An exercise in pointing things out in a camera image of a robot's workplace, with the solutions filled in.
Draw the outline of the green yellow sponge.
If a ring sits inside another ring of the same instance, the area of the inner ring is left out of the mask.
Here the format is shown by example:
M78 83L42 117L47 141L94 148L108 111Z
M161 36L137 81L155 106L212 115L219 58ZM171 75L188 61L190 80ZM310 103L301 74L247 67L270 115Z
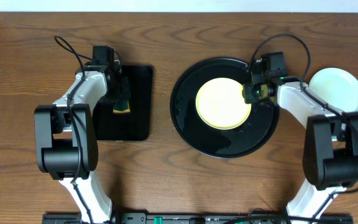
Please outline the green yellow sponge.
M114 114L126 114L130 113L130 104L128 100L117 100L113 106Z

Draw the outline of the yellow plate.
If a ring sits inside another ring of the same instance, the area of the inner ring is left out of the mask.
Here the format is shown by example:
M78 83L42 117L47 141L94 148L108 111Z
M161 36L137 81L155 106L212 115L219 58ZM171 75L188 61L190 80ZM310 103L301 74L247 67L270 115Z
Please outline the yellow plate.
M230 78L214 78L196 94L196 111L208 126L228 130L239 127L250 116L251 104L245 103L244 87Z

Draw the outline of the light green plate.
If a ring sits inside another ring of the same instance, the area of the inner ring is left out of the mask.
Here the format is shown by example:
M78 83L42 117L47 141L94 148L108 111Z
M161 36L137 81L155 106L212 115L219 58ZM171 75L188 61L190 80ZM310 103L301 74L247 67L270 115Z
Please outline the light green plate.
M309 88L335 108L358 112L358 80L343 69L324 68L316 72Z

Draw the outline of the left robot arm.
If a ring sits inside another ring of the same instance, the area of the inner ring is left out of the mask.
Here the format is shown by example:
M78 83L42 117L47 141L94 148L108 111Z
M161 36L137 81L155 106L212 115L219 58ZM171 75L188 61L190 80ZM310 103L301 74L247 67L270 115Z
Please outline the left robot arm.
M98 143L92 113L112 90L117 71L114 65L84 65L61 98L34 111L37 165L73 197L80 223L116 222L113 202L96 172Z

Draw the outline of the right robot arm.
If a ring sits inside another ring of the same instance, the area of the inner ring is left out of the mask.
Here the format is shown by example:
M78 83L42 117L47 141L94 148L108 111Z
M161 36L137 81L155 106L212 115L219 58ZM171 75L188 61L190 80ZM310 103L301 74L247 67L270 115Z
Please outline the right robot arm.
M261 78L243 88L246 103L275 98L306 129L306 179L276 221L322 223L323 212L338 195L358 192L358 110L330 105L296 77Z

